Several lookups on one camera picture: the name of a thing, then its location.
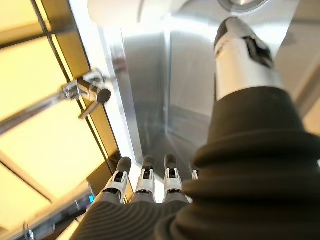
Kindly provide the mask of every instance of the chrome pipe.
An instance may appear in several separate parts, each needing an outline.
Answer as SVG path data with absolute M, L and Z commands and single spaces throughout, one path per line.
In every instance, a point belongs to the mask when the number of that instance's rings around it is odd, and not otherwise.
M 64 99 L 67 99 L 67 96 L 63 91 L 60 91 L 0 121 L 0 135 Z

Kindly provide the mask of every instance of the metal faucet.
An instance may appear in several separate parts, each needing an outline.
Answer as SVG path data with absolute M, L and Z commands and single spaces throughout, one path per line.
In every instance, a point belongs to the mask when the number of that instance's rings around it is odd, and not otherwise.
M 58 93 L 15 113 L 0 121 L 0 135 L 11 130 L 31 117 L 47 108 L 56 105 L 62 100 L 79 99 L 82 96 L 93 103 L 78 117 L 85 119 L 99 104 L 105 104 L 111 97 L 109 89 L 105 88 L 106 78 L 99 70 L 86 73 L 82 77 L 63 85 Z

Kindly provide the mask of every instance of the stainless steel basin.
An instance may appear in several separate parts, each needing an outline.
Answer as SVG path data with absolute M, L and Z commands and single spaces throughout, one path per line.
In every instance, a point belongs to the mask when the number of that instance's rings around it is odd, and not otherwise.
M 157 22 L 142 22 L 122 31 L 100 28 L 121 121 L 139 164 L 143 156 L 154 156 L 155 172 L 163 178 L 163 158 L 172 153 L 182 178 L 191 177 L 190 161 L 206 143 L 212 117 L 214 40 L 220 23 L 238 16 L 275 56 L 299 0 L 261 2 L 265 3 L 250 12 L 231 14 L 219 1 L 191 0 Z

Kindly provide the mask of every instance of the glass panel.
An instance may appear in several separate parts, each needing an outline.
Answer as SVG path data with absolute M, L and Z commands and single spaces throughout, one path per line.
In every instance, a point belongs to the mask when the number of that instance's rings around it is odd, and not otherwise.
M 0 226 L 14 230 L 50 202 L 0 164 Z
M 0 119 L 56 93 L 66 79 L 47 38 L 0 51 Z M 64 101 L 0 136 L 3 154 L 55 197 L 104 162 L 76 101 Z
M 30 0 L 1 1 L 0 32 L 38 23 Z

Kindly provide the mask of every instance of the stainless steel sink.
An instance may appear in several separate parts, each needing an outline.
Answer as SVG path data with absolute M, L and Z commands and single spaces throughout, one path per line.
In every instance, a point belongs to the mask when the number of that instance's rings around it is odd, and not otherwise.
M 139 164 L 143 156 L 154 156 L 161 178 L 166 153 L 177 157 L 182 179 L 190 178 L 190 161 L 206 143 L 215 99 L 214 40 L 220 23 L 238 16 L 275 56 L 299 0 L 259 0 L 263 4 L 258 8 L 250 12 L 234 8 L 232 14 L 220 2 L 191 0 L 158 22 L 122 31 L 99 29 L 121 115 L 118 122 L 123 123 L 130 152 Z

